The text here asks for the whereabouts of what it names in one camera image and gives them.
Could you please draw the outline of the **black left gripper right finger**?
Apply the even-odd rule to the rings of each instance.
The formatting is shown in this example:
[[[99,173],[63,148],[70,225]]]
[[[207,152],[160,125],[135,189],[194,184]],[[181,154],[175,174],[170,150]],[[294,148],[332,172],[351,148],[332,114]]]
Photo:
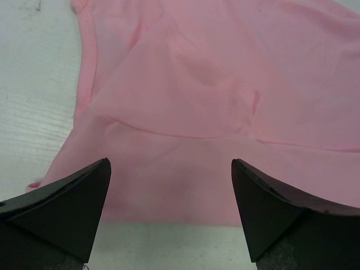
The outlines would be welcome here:
[[[359,209],[283,183],[235,159],[233,190],[257,269],[358,269]]]

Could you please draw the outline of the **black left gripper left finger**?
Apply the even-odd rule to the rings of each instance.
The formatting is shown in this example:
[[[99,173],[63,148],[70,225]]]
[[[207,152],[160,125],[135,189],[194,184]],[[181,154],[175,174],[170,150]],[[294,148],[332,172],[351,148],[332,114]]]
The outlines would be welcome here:
[[[101,159],[1,202],[1,269],[86,269],[111,177]]]

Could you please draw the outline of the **pink t-shirt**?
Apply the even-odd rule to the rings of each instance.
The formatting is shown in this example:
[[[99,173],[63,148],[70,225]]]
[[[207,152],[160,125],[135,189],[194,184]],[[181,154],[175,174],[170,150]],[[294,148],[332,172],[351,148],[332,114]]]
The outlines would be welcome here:
[[[28,191],[108,158],[102,216],[238,226],[231,161],[359,206],[359,14],[335,1],[72,1],[74,127]]]

